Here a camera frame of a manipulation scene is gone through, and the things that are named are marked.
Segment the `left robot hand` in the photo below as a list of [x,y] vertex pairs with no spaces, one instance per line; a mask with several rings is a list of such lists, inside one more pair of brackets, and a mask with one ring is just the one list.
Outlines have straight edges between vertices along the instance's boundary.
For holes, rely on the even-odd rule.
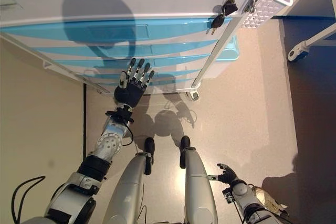
[[132,58],[128,68],[120,74],[118,86],[114,91],[115,100],[119,104],[135,108],[150,85],[154,74],[155,71],[145,59],[137,61]]

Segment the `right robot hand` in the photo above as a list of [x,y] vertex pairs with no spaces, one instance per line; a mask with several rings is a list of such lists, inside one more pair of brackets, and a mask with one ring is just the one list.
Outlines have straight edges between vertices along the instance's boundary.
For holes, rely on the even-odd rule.
[[219,181],[224,184],[231,184],[233,181],[238,180],[236,173],[226,164],[218,163],[217,166],[222,170],[220,175],[208,175],[208,179],[212,181]]

